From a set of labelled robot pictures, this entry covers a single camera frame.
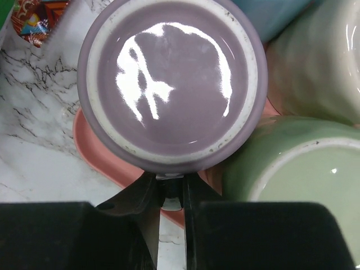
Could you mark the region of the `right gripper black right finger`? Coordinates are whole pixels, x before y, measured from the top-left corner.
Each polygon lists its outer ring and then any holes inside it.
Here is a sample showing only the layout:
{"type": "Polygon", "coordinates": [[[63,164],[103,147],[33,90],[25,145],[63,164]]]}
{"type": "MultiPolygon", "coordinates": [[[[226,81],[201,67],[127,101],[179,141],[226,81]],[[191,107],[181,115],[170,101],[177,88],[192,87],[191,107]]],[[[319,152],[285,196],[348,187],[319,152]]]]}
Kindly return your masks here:
{"type": "Polygon", "coordinates": [[[199,218],[201,203],[222,201],[222,196],[201,179],[190,173],[183,180],[183,210],[187,269],[206,269],[204,225],[199,218]]]}

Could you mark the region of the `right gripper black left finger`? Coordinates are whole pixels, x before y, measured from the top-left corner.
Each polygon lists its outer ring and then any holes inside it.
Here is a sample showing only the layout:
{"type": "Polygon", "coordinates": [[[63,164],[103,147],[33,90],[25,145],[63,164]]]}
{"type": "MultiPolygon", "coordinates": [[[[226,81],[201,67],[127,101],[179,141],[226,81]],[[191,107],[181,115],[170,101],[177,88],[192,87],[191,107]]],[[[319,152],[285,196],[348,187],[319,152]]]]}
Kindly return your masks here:
{"type": "Polygon", "coordinates": [[[159,192],[156,175],[144,172],[115,196],[96,206],[108,217],[106,257],[117,269],[156,269],[159,237],[159,192]]]}

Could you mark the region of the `green ceramic mug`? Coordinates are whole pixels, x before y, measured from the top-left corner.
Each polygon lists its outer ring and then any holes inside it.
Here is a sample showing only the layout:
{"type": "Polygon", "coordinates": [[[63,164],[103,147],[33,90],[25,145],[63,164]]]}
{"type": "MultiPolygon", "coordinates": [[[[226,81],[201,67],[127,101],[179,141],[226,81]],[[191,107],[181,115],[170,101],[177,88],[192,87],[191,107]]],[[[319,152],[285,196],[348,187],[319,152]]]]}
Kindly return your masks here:
{"type": "Polygon", "coordinates": [[[263,119],[227,159],[222,194],[233,201],[324,205],[359,263],[359,129],[299,116],[263,119]]]}

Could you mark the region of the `purple ceramic mug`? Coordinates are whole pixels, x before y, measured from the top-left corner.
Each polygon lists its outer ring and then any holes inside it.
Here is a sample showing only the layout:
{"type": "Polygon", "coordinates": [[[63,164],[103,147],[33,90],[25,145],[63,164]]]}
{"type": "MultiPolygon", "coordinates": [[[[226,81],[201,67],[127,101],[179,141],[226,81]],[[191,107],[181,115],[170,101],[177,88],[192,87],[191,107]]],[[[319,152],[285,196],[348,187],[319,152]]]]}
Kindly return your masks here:
{"type": "Polygon", "coordinates": [[[267,99],[263,45],[232,1],[113,1],[82,44],[82,112],[116,156],[198,172],[239,149],[267,99]]]}

